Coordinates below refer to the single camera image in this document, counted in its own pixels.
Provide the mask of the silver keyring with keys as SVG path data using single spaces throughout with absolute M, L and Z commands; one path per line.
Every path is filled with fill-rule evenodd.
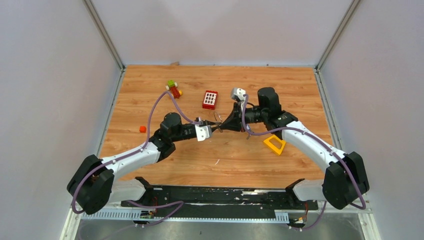
M 223 120 L 222 120 L 221 115 L 214 110 L 213 111 L 213 116 L 214 116 L 214 119 L 215 119 L 215 125 L 216 125 L 215 128 L 216 128 L 216 130 L 218 130 L 220 133 L 223 133 L 223 130 L 221 129 L 221 125 L 223 123 Z

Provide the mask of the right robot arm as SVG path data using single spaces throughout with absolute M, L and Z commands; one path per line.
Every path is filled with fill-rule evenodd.
M 248 107 L 249 95 L 244 89 L 235 87 L 230 96 L 235 102 L 232 112 L 220 125 L 222 130 L 260 136 L 250 125 L 263 123 L 264 135 L 271 134 L 295 146 L 324 172 L 322 180 L 300 179 L 290 185 L 291 191 L 285 195 L 290 208 L 298 209 L 305 201 L 326 201 L 338 210 L 348 205 L 366 209 L 363 195 L 370 185 L 360 154 L 346 153 L 311 132 L 297 117 L 282 109 L 272 87 L 259 89 L 258 105 L 252 107 Z

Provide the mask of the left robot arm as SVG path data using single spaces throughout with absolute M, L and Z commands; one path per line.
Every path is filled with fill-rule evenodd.
M 87 156 L 69 181 L 66 189 L 72 195 L 71 207 L 76 214 L 94 214 L 106 204 L 135 201 L 149 206 L 153 193 L 141 180 L 121 181 L 120 178 L 138 168 L 158 163 L 175 150 L 175 142 L 197 139 L 204 141 L 212 136 L 220 122 L 198 119 L 195 123 L 182 123 L 176 112 L 164 116 L 154 134 L 133 149 L 113 156 L 99 158 Z

